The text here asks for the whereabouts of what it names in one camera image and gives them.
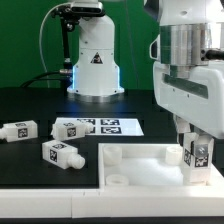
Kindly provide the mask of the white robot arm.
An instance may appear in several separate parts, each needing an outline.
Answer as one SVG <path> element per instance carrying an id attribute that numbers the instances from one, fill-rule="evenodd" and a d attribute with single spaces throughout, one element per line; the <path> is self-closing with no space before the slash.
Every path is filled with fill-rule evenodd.
<path id="1" fill-rule="evenodd" d="M 68 92 L 84 100 L 122 94 L 113 21 L 99 0 L 70 2 L 80 34 Z M 149 50 L 157 104 L 224 139 L 224 0 L 144 0 L 144 9 L 159 23 Z"/>

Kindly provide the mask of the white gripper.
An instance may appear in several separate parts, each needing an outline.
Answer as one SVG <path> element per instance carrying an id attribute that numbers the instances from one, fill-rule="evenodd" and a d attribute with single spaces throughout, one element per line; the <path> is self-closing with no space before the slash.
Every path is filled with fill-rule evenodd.
<path id="1" fill-rule="evenodd" d="M 188 79 L 172 77 L 167 66 L 155 62 L 153 82 L 157 104 L 175 114 L 177 142 L 183 144 L 192 124 L 197 127 L 194 156 L 210 155 L 213 137 L 224 139 L 224 62 L 193 67 Z"/>

